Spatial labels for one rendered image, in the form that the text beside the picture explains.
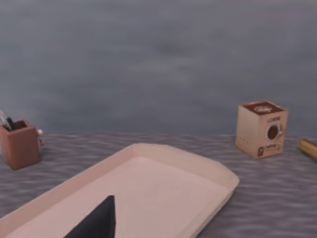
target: tabletop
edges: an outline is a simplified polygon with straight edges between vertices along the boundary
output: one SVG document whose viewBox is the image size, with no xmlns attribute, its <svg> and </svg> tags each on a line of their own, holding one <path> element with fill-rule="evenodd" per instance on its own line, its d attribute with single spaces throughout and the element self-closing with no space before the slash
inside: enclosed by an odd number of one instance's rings
<svg viewBox="0 0 317 238">
<path fill-rule="evenodd" d="M 288 137 L 281 155 L 254 160 L 232 135 L 47 134 L 42 161 L 18 171 L 0 163 L 0 217 L 133 143 L 168 144 L 217 160 L 240 184 L 198 238 L 315 238 L 317 163 Z"/>
</svg>

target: dark triangular object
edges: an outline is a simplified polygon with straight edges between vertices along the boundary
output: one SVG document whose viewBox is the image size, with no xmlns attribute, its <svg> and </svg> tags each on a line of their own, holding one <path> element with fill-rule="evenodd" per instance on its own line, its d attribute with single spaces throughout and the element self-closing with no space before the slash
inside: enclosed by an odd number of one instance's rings
<svg viewBox="0 0 317 238">
<path fill-rule="evenodd" d="M 107 197 L 64 238 L 114 238 L 114 196 Z"/>
</svg>

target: brown pen holder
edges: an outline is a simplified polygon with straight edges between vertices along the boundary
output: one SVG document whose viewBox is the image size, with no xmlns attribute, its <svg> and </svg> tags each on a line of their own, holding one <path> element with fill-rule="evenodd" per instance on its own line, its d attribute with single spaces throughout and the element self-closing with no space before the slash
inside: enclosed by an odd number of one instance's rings
<svg viewBox="0 0 317 238">
<path fill-rule="evenodd" d="M 3 161 L 12 170 L 18 170 L 40 161 L 39 135 L 26 120 L 16 121 L 14 125 L 14 131 L 0 126 L 0 143 Z"/>
</svg>

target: beige serving tray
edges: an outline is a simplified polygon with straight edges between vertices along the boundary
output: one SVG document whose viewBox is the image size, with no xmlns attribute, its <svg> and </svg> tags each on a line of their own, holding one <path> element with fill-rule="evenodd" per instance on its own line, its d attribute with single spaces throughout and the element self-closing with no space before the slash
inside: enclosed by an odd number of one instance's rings
<svg viewBox="0 0 317 238">
<path fill-rule="evenodd" d="M 109 195 L 116 238 L 194 238 L 238 183 L 214 160 L 134 144 L 0 219 L 0 238 L 63 238 Z"/>
</svg>

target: gray wall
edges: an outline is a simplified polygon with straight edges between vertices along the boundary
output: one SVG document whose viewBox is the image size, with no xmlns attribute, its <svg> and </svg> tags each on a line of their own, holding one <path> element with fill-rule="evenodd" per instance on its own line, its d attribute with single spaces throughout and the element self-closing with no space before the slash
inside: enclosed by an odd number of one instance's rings
<svg viewBox="0 0 317 238">
<path fill-rule="evenodd" d="M 234 133 L 240 102 L 317 133 L 317 2 L 0 3 L 0 108 L 44 131 Z"/>
</svg>

